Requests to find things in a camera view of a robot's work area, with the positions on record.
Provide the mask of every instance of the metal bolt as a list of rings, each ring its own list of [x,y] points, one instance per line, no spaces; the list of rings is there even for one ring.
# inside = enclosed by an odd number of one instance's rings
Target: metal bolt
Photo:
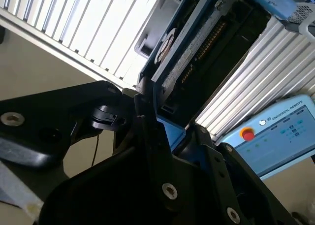
[[[232,148],[231,148],[230,146],[228,146],[228,145],[226,146],[226,149],[227,149],[228,152],[230,152],[230,153],[233,151]]]
[[[220,5],[222,4],[223,0],[218,0],[215,4],[215,8],[220,10]]]
[[[207,133],[207,132],[208,132],[207,129],[205,129],[205,128],[201,128],[201,131],[202,131],[203,133]]]
[[[22,125],[25,121],[25,118],[22,114],[14,112],[4,113],[1,115],[0,119],[3,124],[10,127],[18,127]]]
[[[235,223],[235,224],[240,224],[241,223],[241,218],[238,215],[238,213],[236,213],[236,211],[230,207],[228,207],[226,209],[227,215],[229,216],[229,218]]]
[[[169,199],[175,200],[177,198],[177,190],[172,184],[164,183],[162,185],[162,190],[164,195],[166,195]]]

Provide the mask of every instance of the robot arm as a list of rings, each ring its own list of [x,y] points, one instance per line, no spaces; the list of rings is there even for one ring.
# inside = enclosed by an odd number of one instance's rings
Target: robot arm
[[[1,101],[0,188],[39,225],[296,224],[202,126],[191,125],[173,155],[151,96],[100,81]],[[103,129],[119,137],[114,155],[67,179],[70,145]]]

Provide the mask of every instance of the wire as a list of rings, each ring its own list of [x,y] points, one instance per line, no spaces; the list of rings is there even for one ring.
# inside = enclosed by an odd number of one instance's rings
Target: wire
[[[95,162],[96,153],[97,153],[97,148],[98,148],[98,142],[99,142],[99,135],[97,135],[97,137],[96,137],[96,147],[95,147],[95,152],[94,152],[94,156],[93,156],[93,160],[92,160],[91,167],[93,167],[94,162]]]

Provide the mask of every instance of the hole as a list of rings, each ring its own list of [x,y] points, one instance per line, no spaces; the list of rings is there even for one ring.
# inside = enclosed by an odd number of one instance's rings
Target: hole
[[[233,211],[231,211],[231,216],[232,216],[232,218],[237,218],[237,216],[236,216],[236,214],[233,212]]]
[[[61,141],[62,134],[58,129],[43,128],[39,131],[39,139],[46,143],[56,144]]]
[[[18,121],[19,121],[19,118],[18,118],[17,116],[14,116],[14,115],[12,115],[12,116],[7,116],[6,119],[7,119],[8,121],[15,121],[15,122],[18,122]]]
[[[118,125],[123,125],[126,123],[126,119],[125,118],[119,118],[117,121],[116,121],[116,124]]]
[[[170,193],[170,195],[174,195],[175,194],[175,191],[172,188],[170,188],[170,187],[166,188],[166,190],[167,190],[167,192]]]

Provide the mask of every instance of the red emergency stop button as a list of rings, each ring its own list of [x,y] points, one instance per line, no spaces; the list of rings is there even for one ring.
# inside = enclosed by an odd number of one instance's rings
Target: red emergency stop button
[[[251,140],[253,140],[253,139],[255,138],[253,129],[249,129],[249,128],[244,129],[244,130],[242,131],[242,138],[243,138],[244,140],[246,140],[246,141],[251,141]]]

